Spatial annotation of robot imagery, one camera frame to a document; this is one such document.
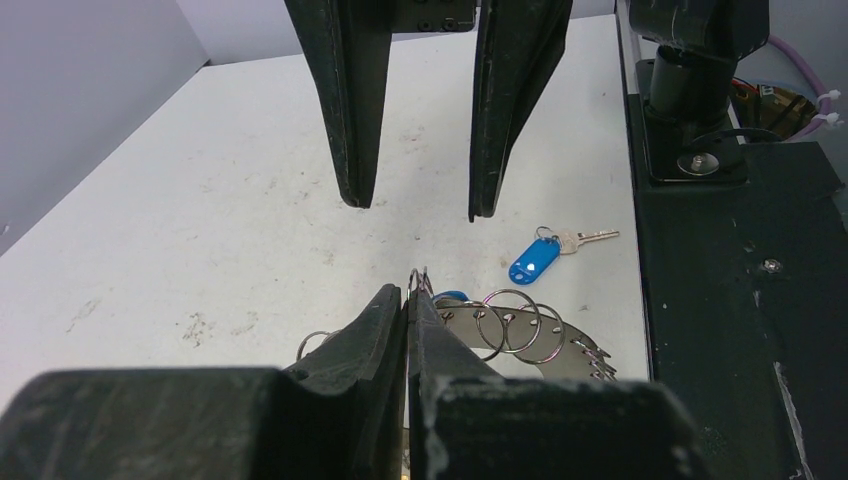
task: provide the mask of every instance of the table surface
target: table surface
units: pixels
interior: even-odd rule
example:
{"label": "table surface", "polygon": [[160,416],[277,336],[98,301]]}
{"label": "table surface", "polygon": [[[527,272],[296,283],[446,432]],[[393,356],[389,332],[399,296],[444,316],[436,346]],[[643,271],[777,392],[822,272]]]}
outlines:
{"label": "table surface", "polygon": [[0,406],[52,369],[287,366],[413,267],[512,287],[539,225],[621,231],[523,289],[648,378],[615,17],[571,22],[495,217],[469,224],[475,45],[393,45],[370,210],[339,198],[302,56],[200,70],[0,257]]}

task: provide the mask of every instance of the bolt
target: bolt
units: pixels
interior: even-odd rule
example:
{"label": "bolt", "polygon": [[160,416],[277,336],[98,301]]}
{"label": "bolt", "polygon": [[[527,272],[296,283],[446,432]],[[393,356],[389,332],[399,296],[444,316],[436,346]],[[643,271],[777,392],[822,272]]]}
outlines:
{"label": "bolt", "polygon": [[783,270],[783,265],[781,265],[777,260],[769,258],[763,262],[763,268],[765,268],[769,273],[779,273]]}
{"label": "bolt", "polygon": [[700,171],[701,165],[704,164],[704,160],[706,160],[706,159],[707,159],[707,157],[705,157],[703,155],[695,155],[694,157],[692,157],[692,171],[695,171],[695,172]]}

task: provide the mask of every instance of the purple cable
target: purple cable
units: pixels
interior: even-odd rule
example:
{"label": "purple cable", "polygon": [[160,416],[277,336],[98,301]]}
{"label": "purple cable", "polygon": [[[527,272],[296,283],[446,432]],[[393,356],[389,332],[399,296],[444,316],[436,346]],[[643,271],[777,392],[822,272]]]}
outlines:
{"label": "purple cable", "polygon": [[[792,48],[791,45],[774,35],[769,35],[769,43],[774,45],[774,47],[780,50],[781,52],[783,52],[783,54],[786,55],[789,60],[791,60],[792,63],[795,64],[795,66],[798,68],[798,71],[800,71],[801,74],[804,75],[804,78],[807,80],[807,83],[809,83],[810,86],[813,87],[813,92],[815,92],[816,95],[824,95],[828,93],[828,91],[825,89],[824,83],[822,83],[818,75],[816,75],[816,72],[814,72],[812,67],[810,67],[810,64],[808,64],[807,61],[804,60],[804,57],[802,57],[800,53],[798,53],[794,48]],[[822,100],[819,113],[822,115],[827,115],[828,113],[830,113],[829,98],[825,98]],[[803,130],[789,137],[787,142],[798,141],[803,137],[806,137],[807,135],[816,131],[824,123],[824,120],[818,118],[813,119],[813,121],[811,121],[809,125],[804,127]]]}

